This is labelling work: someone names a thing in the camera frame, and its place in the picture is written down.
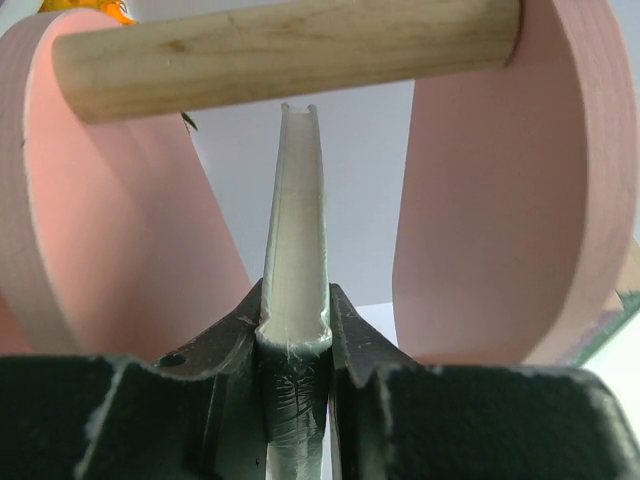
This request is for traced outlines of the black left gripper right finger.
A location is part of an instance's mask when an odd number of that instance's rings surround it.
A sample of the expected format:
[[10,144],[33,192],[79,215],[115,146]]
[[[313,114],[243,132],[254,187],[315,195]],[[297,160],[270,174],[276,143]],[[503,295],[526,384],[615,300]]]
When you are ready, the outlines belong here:
[[337,479],[635,479],[639,446],[595,375],[423,366],[330,288]]

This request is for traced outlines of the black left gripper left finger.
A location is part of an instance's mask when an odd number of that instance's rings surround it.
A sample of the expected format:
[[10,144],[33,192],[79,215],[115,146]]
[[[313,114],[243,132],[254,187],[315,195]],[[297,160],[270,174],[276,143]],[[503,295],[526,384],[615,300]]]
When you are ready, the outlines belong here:
[[261,290],[147,364],[125,355],[5,356],[5,479],[262,479],[254,345]]

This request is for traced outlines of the pink three-tier shelf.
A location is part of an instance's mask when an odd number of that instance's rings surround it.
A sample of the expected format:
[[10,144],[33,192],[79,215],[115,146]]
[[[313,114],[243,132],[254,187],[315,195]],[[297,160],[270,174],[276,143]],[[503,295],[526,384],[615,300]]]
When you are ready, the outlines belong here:
[[423,363],[552,364],[598,319],[639,127],[606,1],[293,1],[1,39],[1,351],[152,360],[230,312],[263,246],[281,101],[320,148],[331,278],[393,266]]

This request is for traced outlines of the grey Great Gatsby book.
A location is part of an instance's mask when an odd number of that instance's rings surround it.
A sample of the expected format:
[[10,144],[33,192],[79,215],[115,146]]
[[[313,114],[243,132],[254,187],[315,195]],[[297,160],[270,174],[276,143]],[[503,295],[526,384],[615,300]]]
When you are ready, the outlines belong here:
[[317,110],[282,106],[256,330],[273,479],[318,479],[332,332]]

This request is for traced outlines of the orange toy fruit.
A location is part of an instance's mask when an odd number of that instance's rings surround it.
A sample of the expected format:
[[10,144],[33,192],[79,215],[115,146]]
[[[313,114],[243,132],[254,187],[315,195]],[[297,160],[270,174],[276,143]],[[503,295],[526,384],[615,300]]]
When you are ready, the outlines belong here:
[[44,0],[39,13],[63,11],[74,8],[90,8],[98,10],[121,25],[135,25],[124,1],[121,0]]

